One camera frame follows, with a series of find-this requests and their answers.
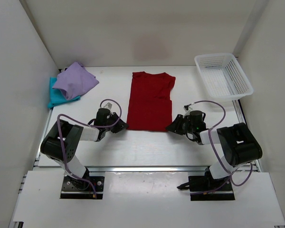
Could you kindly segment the red t shirt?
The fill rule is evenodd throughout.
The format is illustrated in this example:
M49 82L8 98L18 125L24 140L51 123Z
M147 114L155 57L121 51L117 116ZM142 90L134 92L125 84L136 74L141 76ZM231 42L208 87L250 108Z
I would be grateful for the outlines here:
M133 72L128 130L165 132L172 123L171 90L176 77L167 73Z

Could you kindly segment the purple t shirt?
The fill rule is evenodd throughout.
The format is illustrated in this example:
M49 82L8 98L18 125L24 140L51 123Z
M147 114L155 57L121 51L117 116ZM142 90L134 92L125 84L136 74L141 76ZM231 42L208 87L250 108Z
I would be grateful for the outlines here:
M57 75L53 89L58 89L66 100L82 96L96 87L99 81L85 67L74 62L65 71Z

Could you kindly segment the teal t shirt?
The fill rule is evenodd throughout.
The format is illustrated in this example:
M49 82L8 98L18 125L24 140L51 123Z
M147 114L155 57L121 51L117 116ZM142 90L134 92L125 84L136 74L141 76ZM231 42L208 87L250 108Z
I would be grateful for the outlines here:
M66 100L59 89L53 88L53 85L55 84L56 81L57 81L57 79L55 77L51 77L49 80L49 98L50 98L50 100L49 100L49 103L47 106L49 109L51 109L55 106L58 106L58 105L63 105L63 104L67 104L67 103L71 103L71 102L80 100L81 96L77 96L71 100Z

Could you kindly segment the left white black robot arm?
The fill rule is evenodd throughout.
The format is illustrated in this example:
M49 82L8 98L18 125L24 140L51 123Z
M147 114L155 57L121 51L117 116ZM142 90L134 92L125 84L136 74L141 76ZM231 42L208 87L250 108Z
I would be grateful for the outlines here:
M129 127L117 113L108 108L99 108L96 118L87 124L71 124L59 115L41 143L41 153L59 164L70 177L72 185L80 191L95 188L90 180L89 170L76 157L80 141L101 141L107 132L119 133Z

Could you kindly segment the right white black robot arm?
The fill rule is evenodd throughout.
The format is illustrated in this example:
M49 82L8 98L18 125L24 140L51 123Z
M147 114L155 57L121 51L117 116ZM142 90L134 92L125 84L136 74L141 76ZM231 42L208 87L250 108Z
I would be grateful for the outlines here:
M188 111L185 115L177 115L166 130L178 135L185 135L190 141L199 145L219 144L223 156L217 156L217 163L205 169L204 175L181 184L179 190L190 190L199 194L207 194L221 189L229 183L232 174L243 164L253 162L262 157L261 146L245 123L231 127L210 128L204 122L206 114L199 110Z

